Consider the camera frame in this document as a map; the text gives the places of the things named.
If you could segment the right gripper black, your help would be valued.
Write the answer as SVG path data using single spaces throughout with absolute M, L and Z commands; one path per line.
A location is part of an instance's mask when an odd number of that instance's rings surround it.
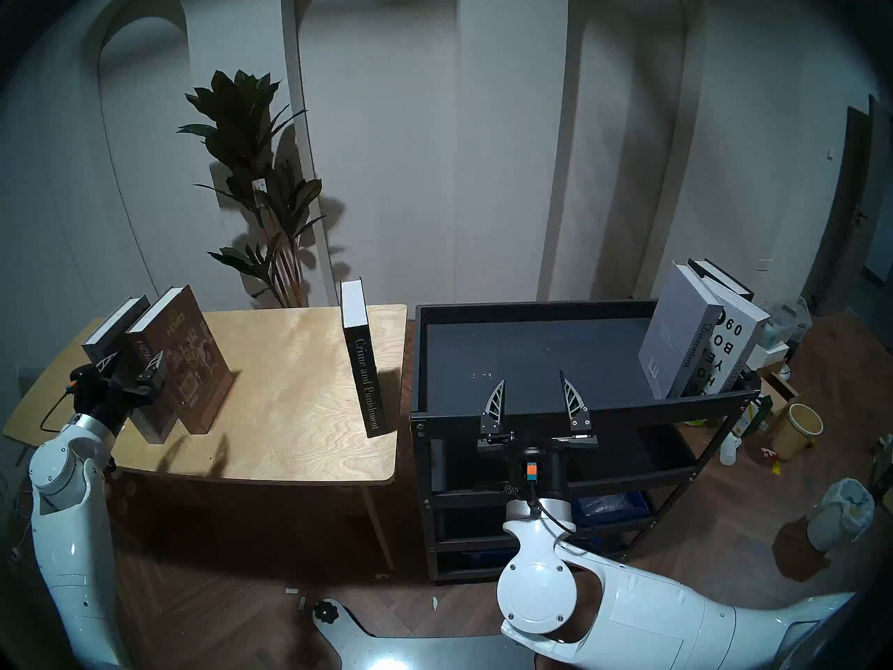
M 592 430 L 587 404 L 563 370 L 559 371 L 564 403 L 569 418 L 569 434 L 559 437 L 562 444 L 512 444 L 513 433 L 504 432 L 505 380 L 491 391 L 480 414 L 478 452 L 486 458 L 499 458 L 507 467 L 507 478 L 489 489 L 498 490 L 512 499 L 532 501 L 551 498 L 566 501 L 569 497 L 567 466 L 574 452 L 596 451 L 598 437 Z

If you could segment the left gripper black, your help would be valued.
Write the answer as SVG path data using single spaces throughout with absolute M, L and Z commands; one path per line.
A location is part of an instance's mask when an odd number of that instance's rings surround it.
M 150 397 L 159 397 L 167 375 L 165 351 L 160 350 L 130 387 L 113 378 L 119 353 L 110 353 L 70 372 L 75 421 L 91 420 L 112 435 L 118 435 L 133 411 L 150 405 Z

